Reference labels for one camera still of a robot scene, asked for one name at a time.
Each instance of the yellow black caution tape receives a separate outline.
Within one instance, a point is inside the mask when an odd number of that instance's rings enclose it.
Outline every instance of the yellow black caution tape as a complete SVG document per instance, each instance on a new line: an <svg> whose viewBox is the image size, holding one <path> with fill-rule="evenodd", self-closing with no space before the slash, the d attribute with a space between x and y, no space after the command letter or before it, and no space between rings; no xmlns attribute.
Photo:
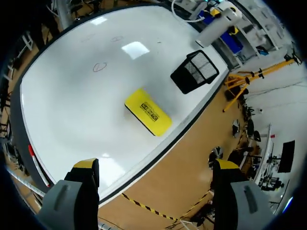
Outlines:
<svg viewBox="0 0 307 230"><path fill-rule="evenodd" d="M196 202L185 214L183 214L179 219L182 219L183 217L185 217L190 211L192 211L206 196L207 196L207 194L209 193L209 191L208 192L206 192L205 193L205 195L203 195L202 196L202 198L198 201L198 202ZM163 230L166 230L166 229L169 229L169 228L173 228L173 227L175 227L176 226L176 222L178 221L178 219L177 220L175 220L174 221L174 223L172 223L171 225L169 225L169 226L167 226L166 228L164 228Z"/></svg>
<svg viewBox="0 0 307 230"><path fill-rule="evenodd" d="M143 204L141 204L141 203L139 203L139 202L137 202L137 201L135 201L135 200L129 198L129 197L128 197L126 194L124 194L124 193L122 193L121 195L122 195L123 197L125 197L127 200L129 200L129 201L131 201L132 203L136 204L137 206L140 206L140 207L142 207L142 208L145 208L145 209L147 209L148 211L151 211L151 212L154 213L154 214L157 214L157 215L159 215L159 216L161 216L161 217L164 217L164 218L166 218L166 219L175 220L176 222L177 222L177 220L178 220L177 218L174 218L174 217L170 217L170 216L164 215L164 214L158 212L157 210L154 210L154 209L151 208L151 207L148 207L148 206L146 206L146 205L143 205Z"/></svg>
<svg viewBox="0 0 307 230"><path fill-rule="evenodd" d="M241 142L243 136L244 136L244 133L242 133L242 135L240 136L240 139L239 139L238 145L236 146L236 149L238 149L240 147L240 142Z"/></svg>
<svg viewBox="0 0 307 230"><path fill-rule="evenodd" d="M183 217L185 217L190 211L192 211L193 208L195 208L195 207L196 207L196 206L207 196L208 193L209 193L209 191L206 192L205 195L203 195L202 198L201 198L198 202L196 202L196 203L195 203L185 214L183 214L180 218L174 218L174 217L170 217L170 216L164 215L164 214L158 212L157 210L154 210L154 209L151 208L151 207L148 207L148 206L146 206L146 205L144 205L144 204L141 204L140 202L137 202L136 200L133 200L133 199L129 198L129 197L128 197L126 194L124 194L124 193L122 193L121 195L122 195L123 197L125 197L127 200L129 200L130 202L136 204L137 206L140 206L140 207L142 207L142 208L145 208L145 209L147 209L148 211L151 211L152 213L154 213L154 214L156 214L156 215L159 215L159 216L164 217L164 218L166 218L166 219L172 219L172 220L174 220L174 222L173 222L171 225L169 225L169 226L167 226L166 228L164 228L164 230L166 230L166 229L169 229L169 228L172 228L172 227L176 226L175 223L176 223L178 220L180 220L180 219L182 219Z"/></svg>

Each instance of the wooden floor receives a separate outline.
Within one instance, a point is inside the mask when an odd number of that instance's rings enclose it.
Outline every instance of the wooden floor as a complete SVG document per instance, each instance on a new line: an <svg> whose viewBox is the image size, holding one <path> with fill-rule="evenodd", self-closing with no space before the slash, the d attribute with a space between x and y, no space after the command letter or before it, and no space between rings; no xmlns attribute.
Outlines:
<svg viewBox="0 0 307 230"><path fill-rule="evenodd" d="M118 5L125 4L125 1L118 2ZM36 52L37 48L34 47L32 52L25 53L22 66L14 73L9 92ZM181 141L152 170L125 191L125 194L167 216L179 218L186 213L210 187L212 171L208 167L208 157L211 150L216 146L223 147L224 159L227 160L238 144L239 139L232 137L232 122L239 119L243 123L243 116L236 105L223 113L225 105L222 87ZM7 115L4 114L2 121L6 119ZM27 201L29 200L34 210L38 211L29 190L20 184L18 187L22 195L28 196ZM207 195L186 218L189 219L211 198L211 195ZM101 207L98 218L111 227L117 225L118 229L124 230L162 230L173 223L172 220L139 207L122 196ZM179 224L173 229L182 227ZM213 225L205 221L200 229L213 229Z"/></svg>

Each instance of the white wall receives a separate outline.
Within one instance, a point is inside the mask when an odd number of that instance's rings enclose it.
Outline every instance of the white wall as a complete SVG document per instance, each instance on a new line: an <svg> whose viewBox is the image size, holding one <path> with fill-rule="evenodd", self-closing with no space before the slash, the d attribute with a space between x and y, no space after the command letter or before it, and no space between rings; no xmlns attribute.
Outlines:
<svg viewBox="0 0 307 230"><path fill-rule="evenodd" d="M302 163L307 153L307 70L304 64L292 64L258 79L248 87L247 103L255 109L263 109L252 117L255 129L260 133L269 123L275 134L274 155L280 155L283 143L295 140L295 156L290 173L279 173L278 177L290 183L280 208L291 197L299 180ZM271 201L280 201L284 189L272 194Z"/></svg>

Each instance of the white table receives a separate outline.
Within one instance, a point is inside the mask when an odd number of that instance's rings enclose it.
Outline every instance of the white table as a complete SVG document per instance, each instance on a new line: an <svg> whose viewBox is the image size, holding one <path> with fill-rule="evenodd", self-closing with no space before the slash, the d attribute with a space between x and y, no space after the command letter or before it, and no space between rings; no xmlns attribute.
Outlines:
<svg viewBox="0 0 307 230"><path fill-rule="evenodd" d="M265 148L265 151L262 150L260 153L262 158L260 161L259 168L257 169L256 175L254 177L254 182L256 184L259 184L261 177L264 176L265 170L268 169L270 166L270 164L267 164L267 160L269 159L272 153L272 148L273 148L271 134L272 134L272 126L270 124L269 129L268 129L268 134L266 135L268 137L266 148Z"/></svg>
<svg viewBox="0 0 307 230"><path fill-rule="evenodd" d="M170 78L200 49L192 26L161 6L132 7L66 32L32 63L20 86L29 141L53 183L78 161L98 158L101 205L157 164L213 97L228 68L216 50L202 49L220 74L189 94ZM144 88L172 119L153 136L124 106Z"/></svg>

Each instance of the yellow tripod stand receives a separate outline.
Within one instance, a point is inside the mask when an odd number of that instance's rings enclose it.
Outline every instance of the yellow tripod stand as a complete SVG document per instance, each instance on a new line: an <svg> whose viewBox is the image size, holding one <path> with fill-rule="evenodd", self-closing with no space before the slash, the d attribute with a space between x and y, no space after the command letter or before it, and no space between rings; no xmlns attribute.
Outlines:
<svg viewBox="0 0 307 230"><path fill-rule="evenodd" d="M232 105L235 103L235 101L238 99L238 97L244 92L244 90L248 87L248 85L258 79L258 78L263 78L264 79L264 74L269 74L273 73L279 69L281 69L284 66L290 65L292 63L296 62L297 64L301 64L301 60L295 56L293 53L293 57L290 56L285 56L285 61L282 61L278 64L275 64L273 66L270 66L265 69L260 69L258 72L247 72L247 71L240 71L238 73L241 74L247 74L247 75L239 75L239 74L229 74L226 82L224 85L227 87L227 90L231 92L231 89L237 86L241 87L240 92L237 95L234 95L235 98L228 103L228 105L223 109L223 112L226 112Z"/></svg>

